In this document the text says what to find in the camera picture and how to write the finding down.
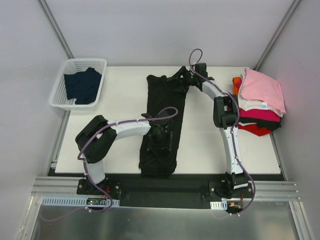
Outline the pink t shirt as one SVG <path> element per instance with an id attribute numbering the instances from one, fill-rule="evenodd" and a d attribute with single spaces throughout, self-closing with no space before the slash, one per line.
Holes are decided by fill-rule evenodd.
<path id="1" fill-rule="evenodd" d="M 286 114 L 281 85 L 273 78 L 250 68 L 244 70 L 239 95 L 247 102 L 255 101 L 263 108 L 272 108 L 280 115 Z"/>

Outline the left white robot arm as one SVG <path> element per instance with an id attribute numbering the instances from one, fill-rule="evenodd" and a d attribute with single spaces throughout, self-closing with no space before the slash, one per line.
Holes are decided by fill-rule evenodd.
<path id="1" fill-rule="evenodd" d="M 136 119 L 111 122 L 95 116 L 75 137 L 85 174 L 90 177 L 88 188 L 96 195 L 106 189 L 103 159 L 115 141 L 143 136 L 141 151 L 147 157 L 167 157 L 171 153 L 173 118 L 168 111 L 151 116 L 141 114 Z"/>

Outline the red t shirt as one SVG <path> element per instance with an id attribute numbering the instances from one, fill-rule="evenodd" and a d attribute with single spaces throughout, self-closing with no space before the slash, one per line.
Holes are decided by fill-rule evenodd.
<path id="1" fill-rule="evenodd" d="M 272 133 L 272 131 L 270 129 L 268 129 L 266 127 L 258 127 L 257 124 L 248 124 L 248 125 L 239 124 L 238 128 L 240 130 L 245 130 L 245 131 L 250 132 L 250 133 L 252 133 L 256 136 L 259 136 L 259 137 Z"/>

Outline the white plastic laundry basket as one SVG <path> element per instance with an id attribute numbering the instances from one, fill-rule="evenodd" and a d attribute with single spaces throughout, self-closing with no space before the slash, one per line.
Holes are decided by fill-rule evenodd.
<path id="1" fill-rule="evenodd" d="M 107 61 L 103 58 L 71 58 L 64 62 L 60 68 L 53 89 L 49 97 L 52 107 L 61 108 L 65 111 L 91 111 L 97 108 L 105 79 Z M 101 74 L 100 84 L 95 100 L 89 104 L 76 104 L 75 99 L 67 99 L 64 75 L 72 75 L 93 68 Z"/>

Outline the magenta t shirt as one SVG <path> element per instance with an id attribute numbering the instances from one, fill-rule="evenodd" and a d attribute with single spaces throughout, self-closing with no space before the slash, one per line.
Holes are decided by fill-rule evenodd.
<path id="1" fill-rule="evenodd" d="M 277 123 L 281 121 L 281 117 L 272 110 L 265 110 L 265 109 L 244 110 L 240 108 L 239 112 L 240 112 L 240 117 L 242 118 L 252 118 L 252 119 L 259 119 L 259 120 L 265 120 L 265 121 L 277 122 Z"/>

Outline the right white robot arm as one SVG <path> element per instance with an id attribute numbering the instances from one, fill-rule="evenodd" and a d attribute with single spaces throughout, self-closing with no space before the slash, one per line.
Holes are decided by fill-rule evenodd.
<path id="1" fill-rule="evenodd" d="M 208 76 L 205 63 L 196 63 L 189 70 L 183 66 L 168 81 L 177 84 L 176 90 L 180 92 L 186 92 L 190 86 L 196 87 L 213 101 L 213 123 L 222 136 L 226 156 L 224 180 L 214 187 L 213 192 L 225 199 L 237 197 L 249 186 L 250 180 L 242 163 L 238 141 L 238 97 L 223 91 L 217 81 Z"/>

